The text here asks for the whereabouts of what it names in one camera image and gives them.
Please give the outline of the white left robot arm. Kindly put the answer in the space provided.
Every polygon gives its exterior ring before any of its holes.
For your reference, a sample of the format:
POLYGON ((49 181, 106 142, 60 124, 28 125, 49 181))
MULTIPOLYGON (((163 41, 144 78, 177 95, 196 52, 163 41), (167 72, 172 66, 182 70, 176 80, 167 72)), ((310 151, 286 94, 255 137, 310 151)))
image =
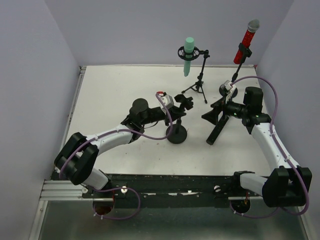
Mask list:
POLYGON ((138 98, 126 118, 115 128, 85 136, 80 132, 71 135, 54 160, 59 169, 59 178, 71 181, 75 186, 84 184, 101 190, 108 183, 108 177, 94 168, 97 157, 120 145, 131 144, 145 134, 145 125, 164 121, 168 127, 162 139, 171 139, 181 123, 185 111, 193 107, 191 99, 183 94, 171 97, 158 92, 159 106, 150 108, 147 100, 138 98))

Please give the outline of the tripod stand with shock mount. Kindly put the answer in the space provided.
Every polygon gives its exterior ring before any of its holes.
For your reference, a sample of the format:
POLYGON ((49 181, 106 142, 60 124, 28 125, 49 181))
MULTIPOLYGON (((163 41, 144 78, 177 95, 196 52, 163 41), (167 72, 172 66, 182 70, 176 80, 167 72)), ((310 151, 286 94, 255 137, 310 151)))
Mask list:
MULTIPOLYGON (((178 49, 177 54, 178 54, 180 59, 182 59, 184 61, 186 60, 183 46, 181 46, 178 49)), ((184 94, 188 90, 193 90, 194 92, 196 92, 198 94, 202 94, 203 98, 204 98, 204 103, 207 104, 208 101, 206 99, 205 92, 203 90, 203 84, 204 84, 203 76, 204 76, 204 69, 205 69, 205 65, 206 65, 206 60, 207 60, 207 58, 210 57, 209 50, 208 49, 199 50, 197 47, 194 47, 193 57, 189 58, 188 60, 189 61, 196 60, 200 55, 203 55, 203 62, 202 62, 201 72, 197 76, 197 81, 193 85, 189 86, 187 89, 183 90, 181 93, 184 94)))

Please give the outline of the mint green microphone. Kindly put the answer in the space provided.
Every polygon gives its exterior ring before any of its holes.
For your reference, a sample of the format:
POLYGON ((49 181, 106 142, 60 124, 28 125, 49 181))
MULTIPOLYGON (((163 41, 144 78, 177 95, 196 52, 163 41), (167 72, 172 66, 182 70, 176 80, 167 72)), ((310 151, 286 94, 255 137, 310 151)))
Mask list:
POLYGON ((184 77, 187 77, 190 73, 191 61, 189 59, 193 57, 194 48, 195 48, 194 38, 187 37, 185 39, 184 46, 183 46, 184 57, 186 58, 183 65, 184 77))

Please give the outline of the round-base mic stand with clip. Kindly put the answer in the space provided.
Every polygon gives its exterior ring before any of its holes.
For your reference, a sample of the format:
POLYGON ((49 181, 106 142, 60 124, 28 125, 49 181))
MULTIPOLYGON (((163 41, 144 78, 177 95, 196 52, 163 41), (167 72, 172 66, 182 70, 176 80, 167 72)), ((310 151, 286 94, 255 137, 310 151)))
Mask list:
MULTIPOLYGON (((232 79, 231 79, 231 82, 234 83, 235 80, 237 79, 238 77, 238 74, 239 74, 239 71, 243 65, 243 63, 245 62, 245 60, 247 58, 250 58, 251 55, 252 55, 252 51, 250 50, 249 47, 246 47, 243 43, 239 43, 239 46, 238 46, 238 50, 240 51, 240 53, 242 54, 241 58, 240 58, 240 63, 238 65, 238 68, 236 70, 236 72, 233 74, 232 76, 232 79)), ((225 92, 225 90, 223 90, 223 87, 224 87, 224 84, 222 84, 220 87, 219 87, 219 93, 220 95, 222 95, 223 97, 225 97, 227 95, 227 93, 225 92)), ((235 98, 238 94, 238 90, 235 90, 233 95, 232 95, 232 98, 235 98)))

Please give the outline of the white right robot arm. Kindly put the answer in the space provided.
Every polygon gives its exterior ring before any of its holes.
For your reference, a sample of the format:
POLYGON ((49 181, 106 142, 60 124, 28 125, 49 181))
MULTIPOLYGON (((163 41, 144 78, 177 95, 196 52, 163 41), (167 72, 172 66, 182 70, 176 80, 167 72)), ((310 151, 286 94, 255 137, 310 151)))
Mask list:
POLYGON ((271 124, 271 117, 262 112, 262 103, 263 91, 250 86, 245 89, 243 103, 233 102, 225 95, 211 104, 212 110, 201 116, 215 126, 206 142, 212 145, 216 141, 229 118, 240 119, 258 143, 272 172, 268 177, 250 171, 236 172, 237 187, 258 194, 271 208, 308 207, 312 173, 291 158, 271 124))

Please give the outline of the red glitter microphone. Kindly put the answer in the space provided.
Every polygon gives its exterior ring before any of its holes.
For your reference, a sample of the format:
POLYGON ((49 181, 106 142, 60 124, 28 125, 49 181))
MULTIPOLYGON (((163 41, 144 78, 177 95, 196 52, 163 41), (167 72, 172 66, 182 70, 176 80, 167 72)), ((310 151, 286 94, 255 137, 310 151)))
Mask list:
POLYGON ((240 64, 242 62, 242 58, 248 53, 252 39, 259 28, 260 28, 260 21, 258 19, 252 19, 248 23, 247 30, 244 34, 244 37, 241 43, 238 46, 238 51, 233 60, 235 64, 240 64))

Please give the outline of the black glitter microphone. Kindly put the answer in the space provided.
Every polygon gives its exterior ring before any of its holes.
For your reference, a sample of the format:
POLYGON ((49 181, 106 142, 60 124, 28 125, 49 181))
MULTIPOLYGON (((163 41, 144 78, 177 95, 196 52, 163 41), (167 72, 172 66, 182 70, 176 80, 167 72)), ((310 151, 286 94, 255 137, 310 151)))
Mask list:
POLYGON ((212 146, 215 143, 215 141, 217 140, 218 136, 220 135, 221 131, 223 130, 223 128, 225 127, 229 119, 230 119, 229 116, 223 115, 218 120, 217 124, 215 125, 214 129, 212 130, 212 132, 210 133, 210 135, 206 140, 207 144, 212 146))

